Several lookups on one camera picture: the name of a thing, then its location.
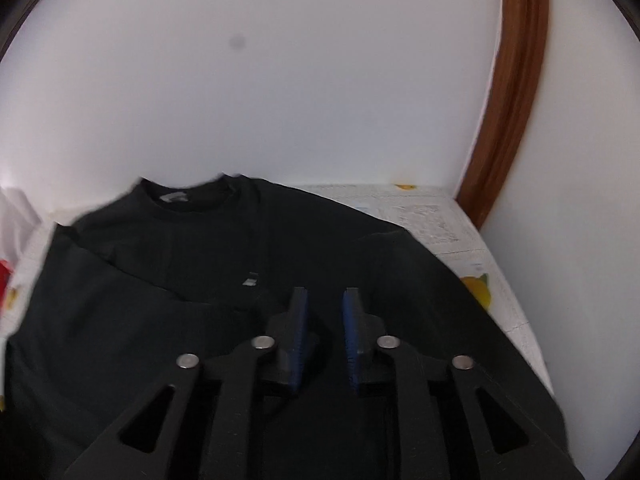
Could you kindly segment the black sweatshirt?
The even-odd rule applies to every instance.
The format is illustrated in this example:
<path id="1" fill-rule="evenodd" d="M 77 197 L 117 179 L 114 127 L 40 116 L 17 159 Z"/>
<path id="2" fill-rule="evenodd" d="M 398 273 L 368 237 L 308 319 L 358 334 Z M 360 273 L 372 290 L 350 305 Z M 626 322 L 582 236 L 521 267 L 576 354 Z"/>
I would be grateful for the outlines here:
<path id="1" fill-rule="evenodd" d="M 297 389 L 277 318 L 308 292 Z M 343 294 L 369 325 L 349 385 Z M 6 479 L 574 479 L 561 412 L 407 230 L 247 177 L 56 226 L 6 343 Z"/>

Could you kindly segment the fruit print tablecloth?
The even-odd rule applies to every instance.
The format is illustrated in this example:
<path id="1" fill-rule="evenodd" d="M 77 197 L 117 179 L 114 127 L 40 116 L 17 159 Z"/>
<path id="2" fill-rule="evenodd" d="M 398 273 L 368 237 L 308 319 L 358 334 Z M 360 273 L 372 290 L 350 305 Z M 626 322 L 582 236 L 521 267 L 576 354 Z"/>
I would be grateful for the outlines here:
<path id="1" fill-rule="evenodd" d="M 432 186 L 303 185 L 305 192 L 398 224 L 457 274 L 549 391 L 552 382 L 533 329 L 480 233 L 453 198 Z M 47 214 L 29 237 L 1 304 L 1 342 L 20 327 L 54 227 L 69 226 L 100 203 Z"/>

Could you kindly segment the red paper gift bag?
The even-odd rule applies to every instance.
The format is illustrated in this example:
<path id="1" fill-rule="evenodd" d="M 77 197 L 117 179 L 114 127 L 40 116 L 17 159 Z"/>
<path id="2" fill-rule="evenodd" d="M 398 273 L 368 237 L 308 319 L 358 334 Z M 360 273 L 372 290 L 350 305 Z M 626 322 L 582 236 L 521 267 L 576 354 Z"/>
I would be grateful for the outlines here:
<path id="1" fill-rule="evenodd" d="M 11 263 L 6 260 L 0 260 L 0 304 L 2 304 L 4 296 L 6 296 L 6 289 L 8 288 L 12 274 L 13 268 Z"/>

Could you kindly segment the white plastic bag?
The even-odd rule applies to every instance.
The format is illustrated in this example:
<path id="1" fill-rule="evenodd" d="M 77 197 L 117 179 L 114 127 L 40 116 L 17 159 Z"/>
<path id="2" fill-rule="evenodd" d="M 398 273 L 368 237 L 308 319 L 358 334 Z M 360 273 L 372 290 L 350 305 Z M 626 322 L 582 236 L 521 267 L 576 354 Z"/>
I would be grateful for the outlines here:
<path id="1" fill-rule="evenodd" d="M 19 188 L 2 188 L 0 200 L 1 259 L 15 266 L 41 218 Z"/>

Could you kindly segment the brown wooden door frame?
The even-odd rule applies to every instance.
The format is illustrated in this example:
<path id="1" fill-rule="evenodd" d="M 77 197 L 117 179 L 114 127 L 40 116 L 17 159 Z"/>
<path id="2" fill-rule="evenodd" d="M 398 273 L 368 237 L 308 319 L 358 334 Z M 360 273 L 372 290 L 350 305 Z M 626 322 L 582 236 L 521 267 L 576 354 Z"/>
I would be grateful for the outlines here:
<path id="1" fill-rule="evenodd" d="M 456 201 L 479 229 L 506 184 L 544 64 L 550 0 L 501 0 L 499 43 L 484 115 Z"/>

